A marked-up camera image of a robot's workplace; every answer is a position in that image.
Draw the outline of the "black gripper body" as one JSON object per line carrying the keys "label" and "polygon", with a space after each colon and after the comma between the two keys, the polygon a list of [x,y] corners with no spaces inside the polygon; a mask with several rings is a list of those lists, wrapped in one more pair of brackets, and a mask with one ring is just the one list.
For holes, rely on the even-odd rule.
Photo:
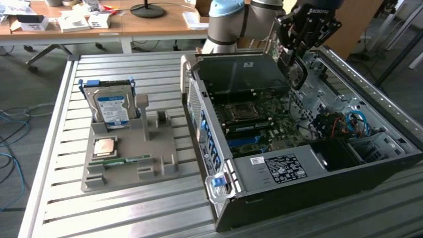
{"label": "black gripper body", "polygon": [[333,19],[342,2],[344,0],[297,0],[292,7],[293,21],[301,22],[308,16]]}

